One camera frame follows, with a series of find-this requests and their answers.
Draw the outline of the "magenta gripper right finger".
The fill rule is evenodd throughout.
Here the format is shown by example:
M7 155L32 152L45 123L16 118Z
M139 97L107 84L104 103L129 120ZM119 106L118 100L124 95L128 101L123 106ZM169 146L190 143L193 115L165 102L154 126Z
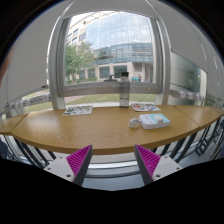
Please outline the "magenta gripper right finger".
M134 155L145 185L182 169L169 156L159 156L139 145L134 146Z

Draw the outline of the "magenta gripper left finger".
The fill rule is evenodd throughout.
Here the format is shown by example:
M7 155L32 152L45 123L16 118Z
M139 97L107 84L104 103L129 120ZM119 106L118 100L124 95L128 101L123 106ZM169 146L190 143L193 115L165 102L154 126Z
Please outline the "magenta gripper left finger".
M84 182L92 155L92 146L88 145L67 157L61 156L56 158L45 168L45 171L81 186Z

